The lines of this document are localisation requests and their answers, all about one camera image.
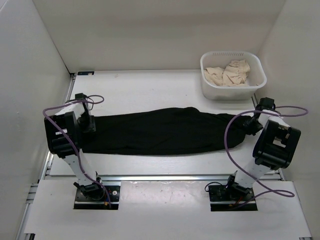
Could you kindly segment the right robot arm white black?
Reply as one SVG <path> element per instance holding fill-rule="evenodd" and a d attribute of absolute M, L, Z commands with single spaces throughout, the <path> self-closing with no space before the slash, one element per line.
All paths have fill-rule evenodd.
<path fill-rule="evenodd" d="M 224 193 L 230 200 L 245 198 L 266 173 L 287 168 L 301 137 L 301 131 L 284 122 L 276 111 L 275 100 L 268 97 L 260 99 L 252 118 L 243 126 L 247 135 L 260 135 L 253 148 L 253 159 L 228 178 Z"/>

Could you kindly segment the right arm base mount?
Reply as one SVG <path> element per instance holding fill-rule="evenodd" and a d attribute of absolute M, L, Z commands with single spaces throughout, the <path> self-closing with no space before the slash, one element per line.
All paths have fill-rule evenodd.
<path fill-rule="evenodd" d="M 235 192 L 226 185 L 213 181 L 209 182 L 204 190 L 209 195 L 211 212 L 253 212 L 258 210 L 256 200 L 253 199 L 255 194 L 252 188 L 247 193 Z"/>

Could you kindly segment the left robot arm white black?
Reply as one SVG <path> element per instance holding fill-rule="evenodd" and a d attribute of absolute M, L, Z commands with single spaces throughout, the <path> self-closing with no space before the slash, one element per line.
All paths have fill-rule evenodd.
<path fill-rule="evenodd" d="M 77 178 L 74 186 L 85 196 L 95 201 L 110 200 L 99 174 L 94 171 L 84 157 L 85 134 L 96 131 L 95 117 L 91 110 L 96 104 L 93 95 L 77 93 L 65 104 L 46 108 L 42 111 L 49 151 L 64 160 Z"/>

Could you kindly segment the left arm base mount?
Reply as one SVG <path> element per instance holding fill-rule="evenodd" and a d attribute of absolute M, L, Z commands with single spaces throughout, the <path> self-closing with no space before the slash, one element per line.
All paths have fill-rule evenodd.
<path fill-rule="evenodd" d="M 104 185 L 105 189 L 95 183 L 84 186 L 74 182 L 76 194 L 73 208 L 75 210 L 118 210 L 121 186 Z"/>

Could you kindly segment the black trousers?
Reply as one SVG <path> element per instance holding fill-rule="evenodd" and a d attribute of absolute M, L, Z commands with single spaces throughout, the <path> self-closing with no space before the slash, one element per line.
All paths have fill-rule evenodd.
<path fill-rule="evenodd" d="M 86 133 L 82 151 L 88 154 L 178 156 L 224 150 L 240 145 L 250 116 L 200 112 L 194 107 L 164 108 L 131 114 L 96 116 L 94 133 Z"/>

